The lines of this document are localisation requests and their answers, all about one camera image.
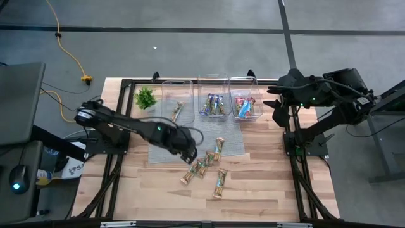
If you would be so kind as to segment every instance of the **clear plastic bin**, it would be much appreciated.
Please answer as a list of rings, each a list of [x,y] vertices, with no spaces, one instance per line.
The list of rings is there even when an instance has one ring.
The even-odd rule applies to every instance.
[[[175,122],[178,125],[194,121],[194,88],[190,80],[169,80],[162,83],[161,116],[172,119],[173,111],[179,102],[184,105]]]
[[[232,114],[235,117],[235,121],[256,121],[263,114],[262,98],[258,81],[255,77],[229,78],[229,93],[231,96]],[[253,98],[255,100],[250,115],[240,116],[240,112],[237,111],[236,98]]]
[[[222,97],[223,114],[219,112],[219,107],[216,108],[215,112],[211,112],[211,107],[208,108],[209,111],[204,110],[204,108],[206,108],[208,94],[219,95]],[[225,73],[199,75],[198,113],[202,120],[205,122],[226,121],[231,111],[232,107],[230,104],[228,76]]]

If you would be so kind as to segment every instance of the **gray floor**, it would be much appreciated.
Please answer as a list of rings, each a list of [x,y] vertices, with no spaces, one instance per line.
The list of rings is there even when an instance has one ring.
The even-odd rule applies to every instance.
[[[143,28],[282,29],[277,0],[51,0],[62,25]],[[284,0],[294,30],[405,30],[405,2],[401,0]],[[13,0],[0,13],[0,23],[54,25],[45,0]],[[357,68],[376,94],[405,79],[404,36],[293,35],[298,69],[321,74]],[[227,72],[244,75],[252,68],[258,77],[279,78],[289,60],[282,34],[185,34],[63,32],[62,42],[94,77],[82,95],[60,92],[64,104],[76,108],[101,93],[105,77],[196,76]],[[80,71],[62,53],[54,32],[0,32],[0,61],[46,63],[44,81],[70,91],[82,91]],[[326,108],[317,109],[321,115]],[[66,111],[73,118],[74,113]],[[58,136],[80,130],[62,121],[59,106],[40,99],[35,123]],[[369,134],[366,123],[350,127],[353,134]],[[328,142],[332,180],[341,217],[348,221],[405,226],[405,180],[369,185],[383,174],[371,138],[348,136],[336,127]],[[63,218],[74,196],[70,190],[43,194],[40,206],[53,212],[42,219]]]

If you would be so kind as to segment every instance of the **yellow extension cord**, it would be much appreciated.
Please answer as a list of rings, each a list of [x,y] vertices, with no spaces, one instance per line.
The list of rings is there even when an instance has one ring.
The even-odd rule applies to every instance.
[[[60,105],[60,107],[61,107],[61,117],[62,117],[62,119],[64,120],[64,121],[66,121],[66,122],[69,122],[69,123],[75,123],[76,121],[74,121],[74,120],[68,120],[65,116],[64,116],[64,114],[63,114],[63,106],[62,106],[62,99],[61,99],[61,97],[59,96],[59,94],[57,93],[57,92],[55,92],[55,91],[46,91],[46,92],[48,92],[48,93],[53,93],[53,94],[55,94],[57,97],[58,97],[58,99],[59,99],[59,105]]]
[[[56,16],[56,12],[55,12],[55,10],[53,9],[51,3],[50,3],[48,0],[46,0],[46,3],[49,5],[50,9],[52,10],[53,15],[55,16],[56,24],[57,24],[57,26],[58,26],[58,34],[60,34],[60,25],[59,25],[58,16]],[[84,69],[83,69],[82,65],[80,64],[80,62],[79,62],[72,54],[70,54],[65,48],[63,48],[59,36],[56,36],[56,38],[57,38],[57,40],[58,40],[58,44],[59,44],[59,47],[61,48],[61,50],[62,50],[64,53],[66,53],[68,56],[72,57],[72,59],[74,59],[74,60],[76,61],[78,67],[80,67],[80,69],[81,69],[81,71],[82,71],[82,73],[83,73],[83,76],[81,77],[82,81],[84,81],[84,82],[86,82],[86,83],[87,83],[87,81],[88,81],[88,82],[92,81],[93,78],[92,78],[91,76],[88,76],[88,75],[85,74]]]

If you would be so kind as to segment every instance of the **computer mouse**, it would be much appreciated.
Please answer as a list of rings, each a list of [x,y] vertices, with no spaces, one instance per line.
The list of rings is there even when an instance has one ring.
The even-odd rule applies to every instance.
[[[11,190],[15,194],[23,194],[30,188],[30,179],[28,178],[28,167],[26,165],[17,165],[9,176]]]

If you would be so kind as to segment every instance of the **wooden table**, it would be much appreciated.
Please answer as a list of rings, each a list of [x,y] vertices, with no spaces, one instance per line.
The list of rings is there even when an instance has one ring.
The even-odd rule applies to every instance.
[[[107,78],[104,84],[101,98],[112,110],[116,108],[121,80]],[[160,85],[148,86],[155,89],[158,99],[161,98]],[[266,93],[266,86],[260,89],[263,100],[277,99],[278,96]],[[188,170],[187,164],[148,164],[148,143],[132,134],[122,165],[114,219],[298,221],[290,160],[282,142],[284,129],[272,120],[272,108],[263,105],[263,110],[263,116],[256,122],[240,125],[246,153],[224,156],[219,166],[209,168],[204,179],[196,177],[188,186],[180,182]],[[131,116],[143,115],[134,104]],[[315,123],[315,109],[302,108],[299,119],[302,127]],[[106,155],[96,155],[85,163],[72,216],[82,212],[99,190],[105,160]],[[308,166],[315,193],[330,212],[339,217],[328,167],[318,157],[308,157]],[[220,200],[212,197],[218,167],[229,170]],[[306,194],[303,198],[309,215]],[[108,202],[109,192],[104,208],[108,207]]]

